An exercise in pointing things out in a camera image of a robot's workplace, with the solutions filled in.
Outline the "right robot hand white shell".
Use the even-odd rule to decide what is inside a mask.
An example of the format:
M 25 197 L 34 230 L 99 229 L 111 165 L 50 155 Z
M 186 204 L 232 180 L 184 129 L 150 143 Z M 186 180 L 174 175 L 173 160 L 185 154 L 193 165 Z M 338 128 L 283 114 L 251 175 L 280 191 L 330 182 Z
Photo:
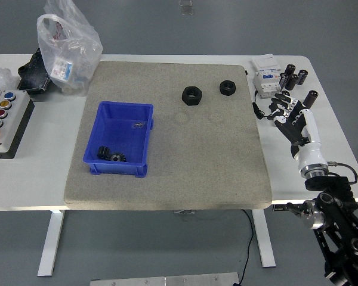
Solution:
M 298 161 L 303 178 L 326 176 L 328 163 L 321 153 L 319 131 L 313 113 L 287 92 L 276 93 L 269 105 L 268 119 L 291 143 L 291 155 Z

